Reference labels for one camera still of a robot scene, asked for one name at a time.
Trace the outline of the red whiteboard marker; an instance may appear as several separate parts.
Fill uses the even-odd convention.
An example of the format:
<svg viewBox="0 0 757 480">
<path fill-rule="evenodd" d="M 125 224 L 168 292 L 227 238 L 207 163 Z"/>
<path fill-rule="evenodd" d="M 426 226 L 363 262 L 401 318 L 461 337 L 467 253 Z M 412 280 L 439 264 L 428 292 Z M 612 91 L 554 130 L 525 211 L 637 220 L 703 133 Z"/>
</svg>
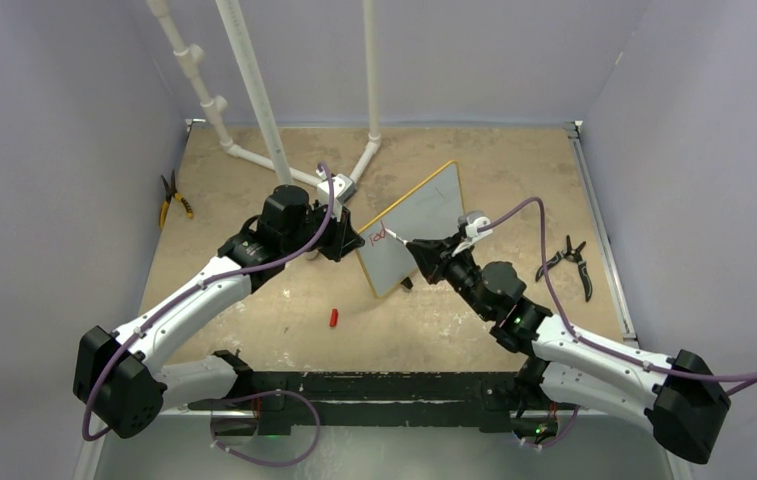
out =
<svg viewBox="0 0 757 480">
<path fill-rule="evenodd" d="M 402 245 L 407 245 L 408 243 L 406 239 L 398 235 L 395 231 L 391 230 L 389 227 L 384 227 L 383 232 L 386 234 L 388 238 L 391 238 Z"/>
</svg>

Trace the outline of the yellow-framed whiteboard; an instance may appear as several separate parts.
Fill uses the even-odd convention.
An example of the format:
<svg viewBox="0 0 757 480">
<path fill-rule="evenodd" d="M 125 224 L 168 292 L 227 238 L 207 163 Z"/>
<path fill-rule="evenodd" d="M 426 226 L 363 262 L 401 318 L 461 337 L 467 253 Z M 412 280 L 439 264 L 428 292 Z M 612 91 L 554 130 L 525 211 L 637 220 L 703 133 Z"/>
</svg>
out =
<svg viewBox="0 0 757 480">
<path fill-rule="evenodd" d="M 464 211 L 458 164 L 449 161 L 362 227 L 357 256 L 373 296 L 388 295 L 418 271 L 393 233 L 405 240 L 442 239 L 458 231 Z"/>
</svg>

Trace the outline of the red marker cap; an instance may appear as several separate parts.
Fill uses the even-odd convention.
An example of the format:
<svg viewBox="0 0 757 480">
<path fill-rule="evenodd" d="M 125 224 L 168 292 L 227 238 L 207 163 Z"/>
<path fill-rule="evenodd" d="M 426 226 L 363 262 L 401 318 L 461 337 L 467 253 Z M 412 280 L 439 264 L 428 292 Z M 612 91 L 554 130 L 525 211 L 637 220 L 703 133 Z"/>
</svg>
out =
<svg viewBox="0 0 757 480">
<path fill-rule="evenodd" d="M 336 308 L 334 308 L 331 311 L 330 320 L 329 320 L 329 327 L 330 328 L 336 328 L 337 325 L 338 325 L 338 320 L 339 320 L 339 311 Z"/>
</svg>

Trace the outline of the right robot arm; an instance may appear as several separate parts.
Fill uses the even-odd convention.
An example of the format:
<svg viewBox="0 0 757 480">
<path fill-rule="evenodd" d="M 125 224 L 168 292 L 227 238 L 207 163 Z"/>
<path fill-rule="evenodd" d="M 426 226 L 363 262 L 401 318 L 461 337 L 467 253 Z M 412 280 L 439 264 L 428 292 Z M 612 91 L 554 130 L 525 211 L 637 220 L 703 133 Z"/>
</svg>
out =
<svg viewBox="0 0 757 480">
<path fill-rule="evenodd" d="M 641 351 L 579 327 L 524 294 L 525 283 L 509 262 L 476 264 L 456 241 L 405 242 L 430 284 L 447 282 L 484 321 L 497 343 L 527 361 L 515 381 L 530 407 L 546 400 L 588 407 L 652 434 L 670 453 L 706 464 L 731 407 L 729 395 L 697 354 L 671 357 Z"/>
</svg>

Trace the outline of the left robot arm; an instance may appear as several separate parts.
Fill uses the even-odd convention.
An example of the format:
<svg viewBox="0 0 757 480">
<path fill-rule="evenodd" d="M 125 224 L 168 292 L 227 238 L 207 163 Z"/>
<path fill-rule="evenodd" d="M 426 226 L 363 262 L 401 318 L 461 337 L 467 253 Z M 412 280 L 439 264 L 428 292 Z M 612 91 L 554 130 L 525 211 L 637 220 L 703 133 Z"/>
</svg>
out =
<svg viewBox="0 0 757 480">
<path fill-rule="evenodd" d="M 178 291 L 111 331 L 100 326 L 80 339 L 72 392 L 84 404 L 82 436 L 107 432 L 131 438 L 145 429 L 177 391 L 163 367 L 173 353 L 231 305 L 247 299 L 286 265 L 308 252 L 338 262 L 364 240 L 352 228 L 338 176 L 306 190 L 279 185 L 260 214 L 220 246 Z"/>
</svg>

